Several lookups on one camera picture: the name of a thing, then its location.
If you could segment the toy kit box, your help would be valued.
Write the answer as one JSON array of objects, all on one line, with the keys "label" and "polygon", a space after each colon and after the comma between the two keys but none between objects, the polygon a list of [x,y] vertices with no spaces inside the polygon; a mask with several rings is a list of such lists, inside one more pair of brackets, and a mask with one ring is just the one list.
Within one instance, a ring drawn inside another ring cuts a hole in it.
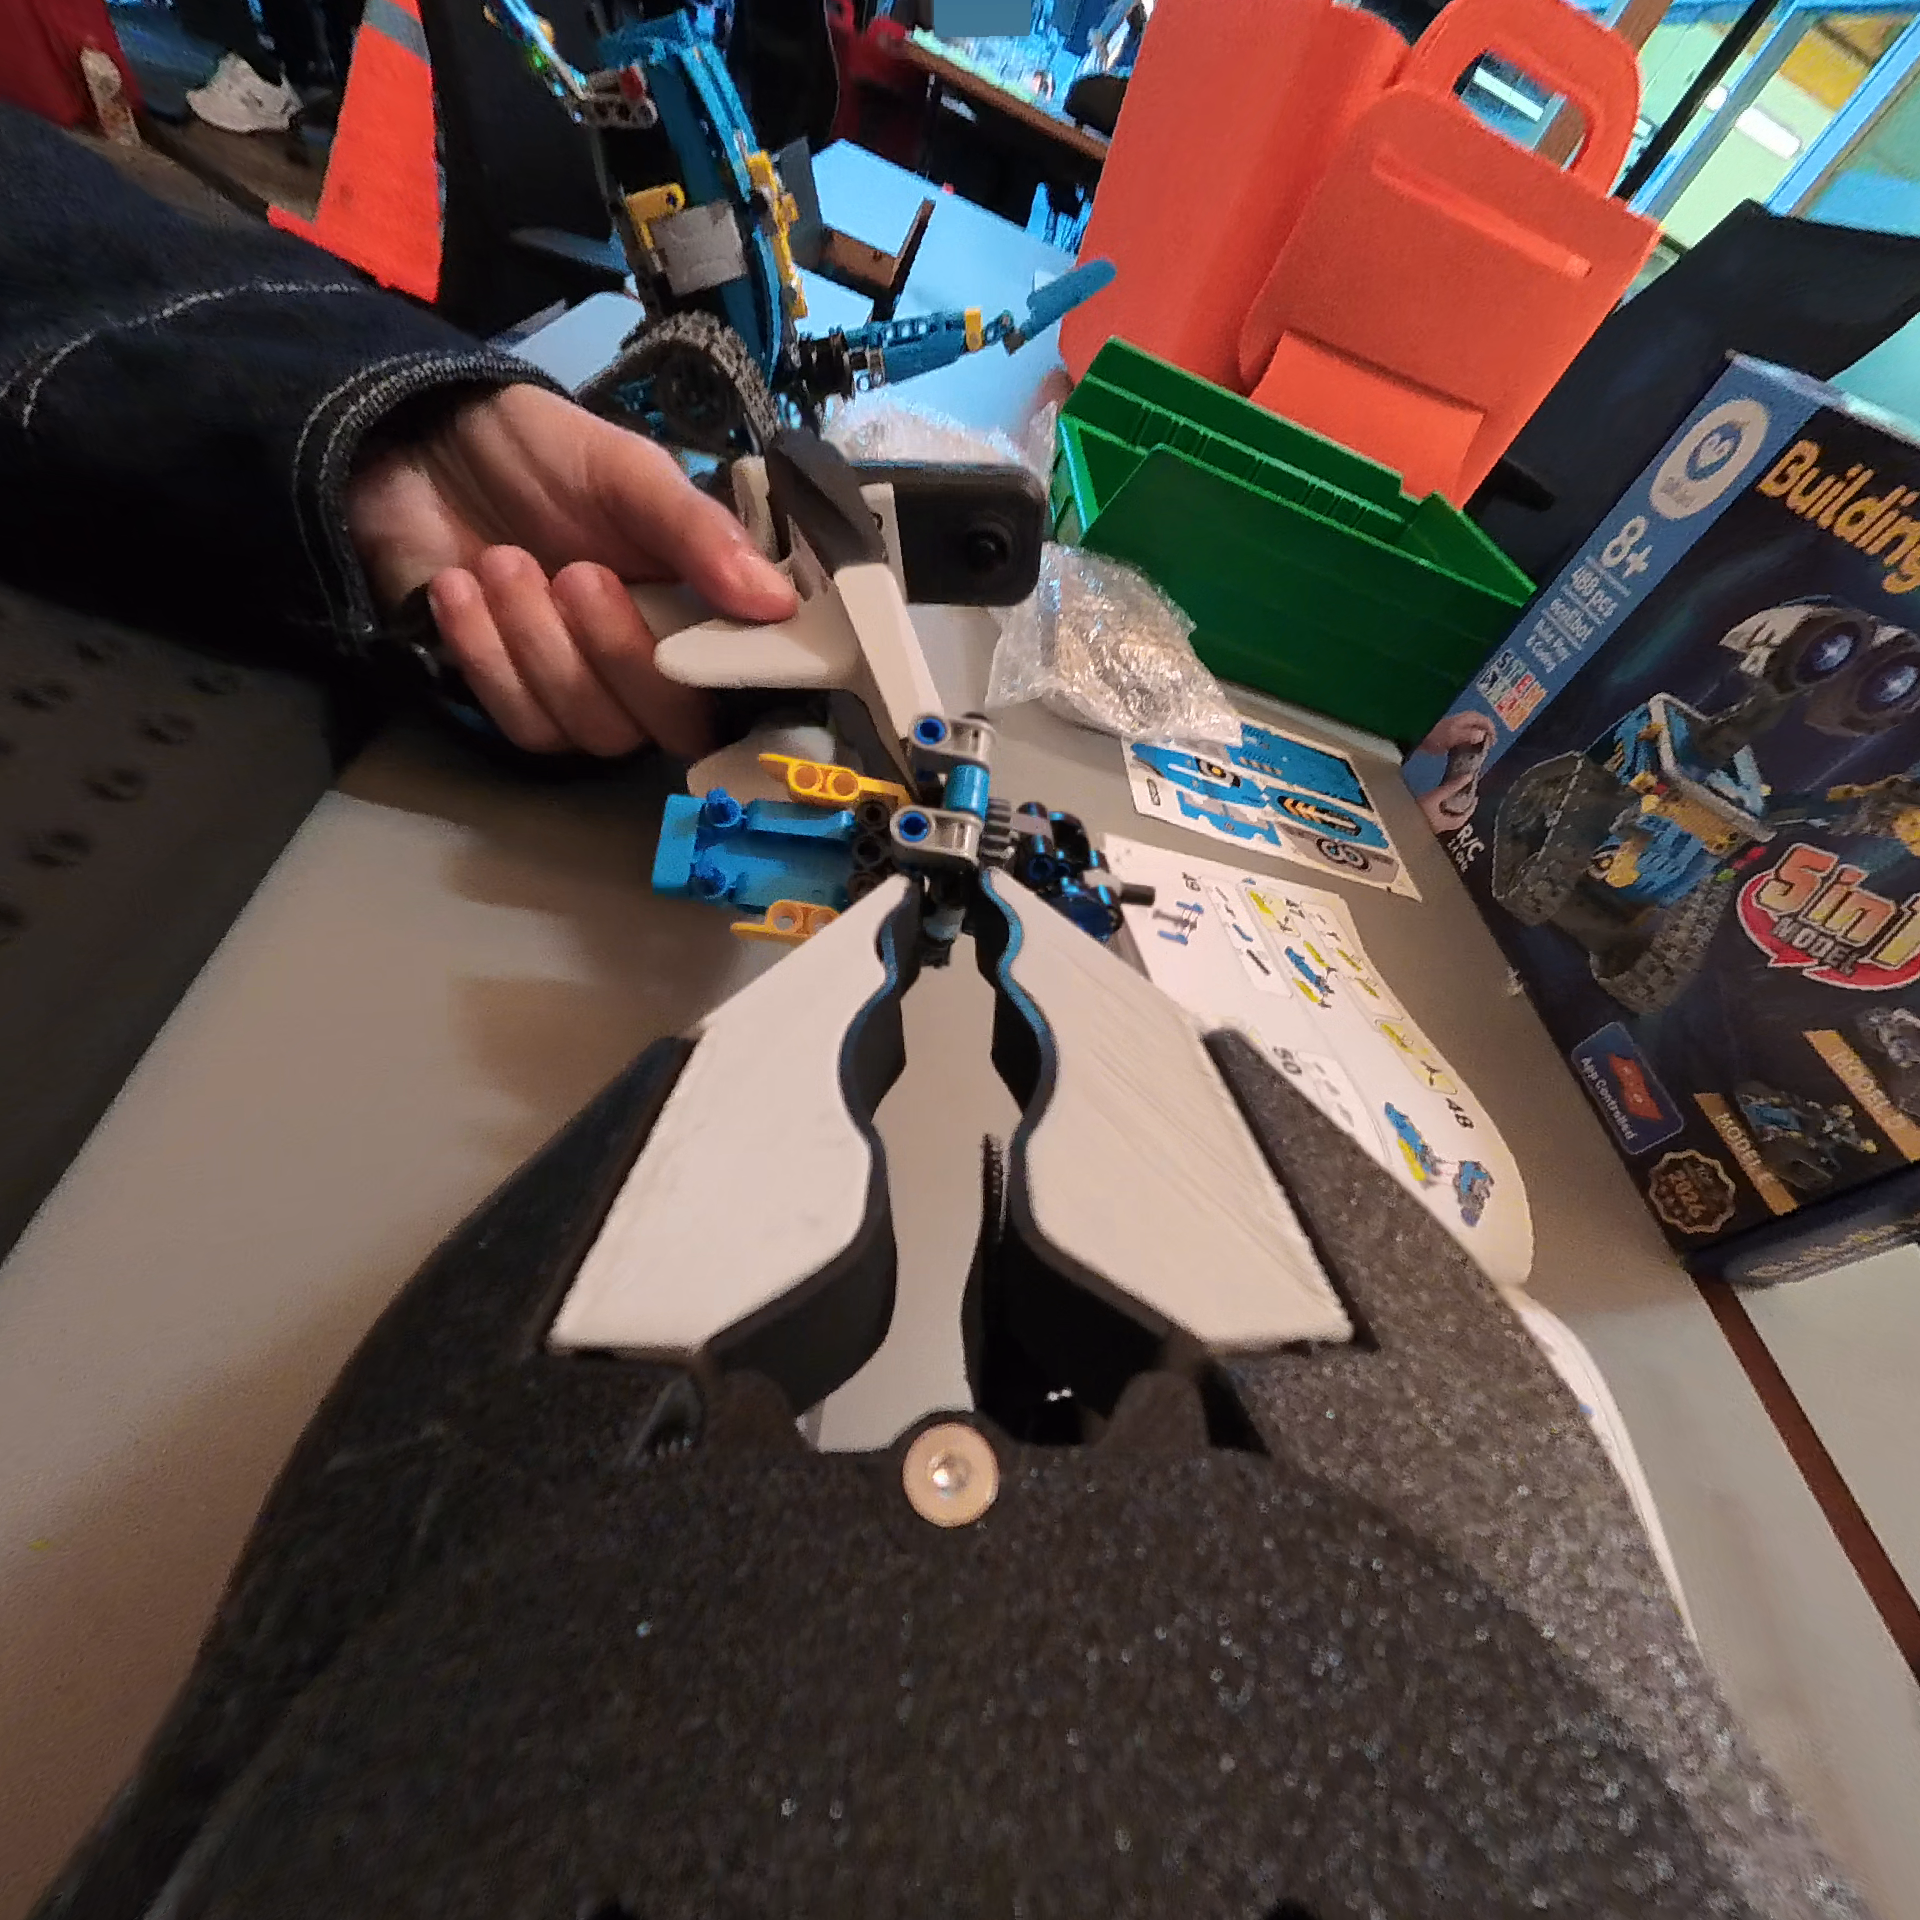
[{"label": "toy kit box", "polygon": [[1685,1265],[1914,1241],[1917,445],[1726,371],[1402,776]]}]

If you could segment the green plastic bin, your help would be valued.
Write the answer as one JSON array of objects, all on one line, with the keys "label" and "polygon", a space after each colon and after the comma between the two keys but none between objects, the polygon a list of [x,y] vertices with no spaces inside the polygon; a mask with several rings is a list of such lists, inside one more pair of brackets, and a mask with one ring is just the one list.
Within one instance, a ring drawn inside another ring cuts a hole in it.
[{"label": "green plastic bin", "polygon": [[1440,494],[1121,340],[1056,424],[1053,534],[1188,614],[1220,680],[1415,747],[1530,600]]}]

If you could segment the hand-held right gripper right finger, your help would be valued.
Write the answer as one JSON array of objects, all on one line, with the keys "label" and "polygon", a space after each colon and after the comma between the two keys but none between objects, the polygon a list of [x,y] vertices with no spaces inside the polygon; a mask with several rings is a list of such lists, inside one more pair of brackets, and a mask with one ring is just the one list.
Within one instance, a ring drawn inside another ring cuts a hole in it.
[{"label": "hand-held right gripper right finger", "polygon": [[1105,1419],[1132,1380],[1348,1345],[1353,1311],[1232,1085],[1232,1033],[1016,880],[975,957],[1018,1107],[986,1181],[961,1331],[992,1419]]}]

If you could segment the black board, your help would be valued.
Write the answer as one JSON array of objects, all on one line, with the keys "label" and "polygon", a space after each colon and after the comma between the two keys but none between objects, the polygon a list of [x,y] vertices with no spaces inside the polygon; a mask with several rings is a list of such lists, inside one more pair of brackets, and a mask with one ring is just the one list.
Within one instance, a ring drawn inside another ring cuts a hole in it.
[{"label": "black board", "polygon": [[1470,501],[1545,585],[1726,371],[1730,355],[1831,380],[1917,311],[1914,235],[1746,200],[1594,329]]}]

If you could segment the building instruction booklet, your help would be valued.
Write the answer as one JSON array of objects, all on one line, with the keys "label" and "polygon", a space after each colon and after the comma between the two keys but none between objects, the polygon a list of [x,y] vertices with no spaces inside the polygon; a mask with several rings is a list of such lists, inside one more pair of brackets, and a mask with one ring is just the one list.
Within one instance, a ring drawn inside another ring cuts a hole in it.
[{"label": "building instruction booklet", "polygon": [[1151,902],[1125,905],[1141,968],[1202,1025],[1254,1041],[1517,1308],[1613,1462],[1682,1617],[1664,1525],[1593,1355],[1528,1299],[1530,1211],[1520,1166],[1468,1081],[1412,1022],[1320,888],[1108,835],[1103,855]]}]

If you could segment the blue built toy robot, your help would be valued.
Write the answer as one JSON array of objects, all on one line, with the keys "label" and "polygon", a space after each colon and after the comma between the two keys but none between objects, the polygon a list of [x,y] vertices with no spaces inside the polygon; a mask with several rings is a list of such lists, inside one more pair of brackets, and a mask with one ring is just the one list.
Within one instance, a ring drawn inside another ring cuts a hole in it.
[{"label": "blue built toy robot", "polygon": [[486,4],[486,23],[582,131],[612,227],[582,261],[631,278],[640,307],[576,398],[657,443],[719,461],[758,452],[788,424],[818,428],[834,399],[1018,352],[1112,283],[1095,259],[1016,311],[903,318],[932,198],[898,252],[828,227],[806,142],[760,143],[719,48],[685,13],[606,23],[589,68],[565,60],[529,4]]}]

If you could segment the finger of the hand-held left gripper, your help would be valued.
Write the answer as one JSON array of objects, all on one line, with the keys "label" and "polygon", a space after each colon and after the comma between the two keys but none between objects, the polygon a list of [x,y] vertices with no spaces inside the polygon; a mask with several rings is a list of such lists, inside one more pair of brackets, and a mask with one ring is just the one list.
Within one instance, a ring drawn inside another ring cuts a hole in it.
[{"label": "finger of the hand-held left gripper", "polygon": [[862,775],[919,790],[914,724],[943,716],[943,700],[901,582],[885,560],[862,560],[828,571],[808,605],[840,641],[828,692],[837,743]]},{"label": "finger of the hand-held left gripper", "polygon": [[655,587],[655,672],[680,687],[865,692],[868,661],[847,587],[878,585],[874,565],[824,575],[778,622],[740,622],[713,612],[685,585]]}]

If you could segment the orange traffic cone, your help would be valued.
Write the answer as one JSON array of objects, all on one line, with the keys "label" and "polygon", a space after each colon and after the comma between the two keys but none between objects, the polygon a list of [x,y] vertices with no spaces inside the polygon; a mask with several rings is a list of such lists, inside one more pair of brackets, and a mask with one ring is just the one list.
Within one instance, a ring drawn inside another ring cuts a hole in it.
[{"label": "orange traffic cone", "polygon": [[313,219],[269,224],[399,294],[441,294],[436,99],[417,1],[368,1],[351,46]]}]

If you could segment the black gear brick assembly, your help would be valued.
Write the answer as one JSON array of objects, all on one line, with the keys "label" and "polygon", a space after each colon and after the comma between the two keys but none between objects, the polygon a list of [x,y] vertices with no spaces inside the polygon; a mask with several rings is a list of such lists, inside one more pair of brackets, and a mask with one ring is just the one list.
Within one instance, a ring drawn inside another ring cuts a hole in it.
[{"label": "black gear brick assembly", "polygon": [[1057,910],[1098,943],[1128,905],[1157,888],[1121,880],[1069,811],[1007,803],[992,782],[993,727],[978,713],[919,716],[905,740],[908,784],[879,835],[879,873],[919,895],[919,959],[942,966],[978,926],[986,880],[1007,880]]}]

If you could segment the grey desk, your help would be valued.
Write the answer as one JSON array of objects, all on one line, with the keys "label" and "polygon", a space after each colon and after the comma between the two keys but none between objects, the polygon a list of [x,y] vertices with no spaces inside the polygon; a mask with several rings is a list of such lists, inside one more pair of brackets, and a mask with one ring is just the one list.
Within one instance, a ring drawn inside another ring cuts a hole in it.
[{"label": "grey desk", "polygon": [[[1848,1553],[1914,1519],[1914,1252],[1760,1293],[1653,1227],[1384,752],[1420,901],[1329,880],[1510,1145],[1528,1292],[1591,1351],[1695,1639],[1880,1915],[1914,1915],[1914,1664]],[[255,1511],[394,1289],[760,955],[644,888],[655,768],[378,739],[306,815],[4,1265],[4,1915],[152,1736]]]}]

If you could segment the blue sticker sheet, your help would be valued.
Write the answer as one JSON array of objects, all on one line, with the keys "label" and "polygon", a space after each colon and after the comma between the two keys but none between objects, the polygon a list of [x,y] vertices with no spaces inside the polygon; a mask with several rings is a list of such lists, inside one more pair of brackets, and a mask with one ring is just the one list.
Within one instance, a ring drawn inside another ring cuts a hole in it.
[{"label": "blue sticker sheet", "polygon": [[1420,901],[1356,761],[1303,735],[1240,723],[1224,747],[1119,745],[1136,811],[1246,855]]}]

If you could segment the person's left forearm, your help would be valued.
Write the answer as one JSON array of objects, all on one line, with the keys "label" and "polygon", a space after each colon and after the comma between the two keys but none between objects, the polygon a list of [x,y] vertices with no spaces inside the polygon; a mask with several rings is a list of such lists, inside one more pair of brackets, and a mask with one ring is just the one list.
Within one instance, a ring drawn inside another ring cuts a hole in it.
[{"label": "person's left forearm", "polygon": [[364,445],[558,385],[260,224],[167,205],[1,109],[4,587],[280,665],[378,638]]}]

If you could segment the blue yellow brick assembly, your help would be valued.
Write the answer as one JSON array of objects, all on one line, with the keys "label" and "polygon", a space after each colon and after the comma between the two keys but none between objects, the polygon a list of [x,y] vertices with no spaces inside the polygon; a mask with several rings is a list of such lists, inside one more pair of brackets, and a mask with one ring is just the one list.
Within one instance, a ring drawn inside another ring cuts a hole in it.
[{"label": "blue yellow brick assembly", "polygon": [[794,945],[893,870],[892,823],[912,793],[837,761],[756,761],[769,795],[716,784],[662,805],[653,886],[727,910],[742,941]]}]

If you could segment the clear plastic bag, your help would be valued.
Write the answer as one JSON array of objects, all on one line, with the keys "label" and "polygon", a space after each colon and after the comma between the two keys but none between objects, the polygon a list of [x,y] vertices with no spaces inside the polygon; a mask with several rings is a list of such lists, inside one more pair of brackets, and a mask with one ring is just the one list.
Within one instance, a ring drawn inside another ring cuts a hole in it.
[{"label": "clear plastic bag", "polygon": [[1233,747],[1240,716],[1191,632],[1188,614],[1138,569],[1045,543],[1036,590],[998,624],[986,711],[1036,703],[1127,743]]},{"label": "clear plastic bag", "polygon": [[974,424],[882,385],[840,403],[823,439],[852,463],[1018,463],[1046,479],[1057,413],[1045,399],[1016,428]]}]

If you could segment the orange plastic tote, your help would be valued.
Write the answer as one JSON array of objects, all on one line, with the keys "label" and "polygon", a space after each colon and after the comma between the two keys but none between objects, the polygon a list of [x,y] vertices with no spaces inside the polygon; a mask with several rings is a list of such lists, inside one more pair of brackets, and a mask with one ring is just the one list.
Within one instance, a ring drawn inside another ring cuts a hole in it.
[{"label": "orange plastic tote", "polygon": [[1136,344],[1465,508],[1658,232],[1613,195],[1638,109],[1637,48],[1572,4],[1445,4],[1416,41],[1158,4],[1062,360]]}]

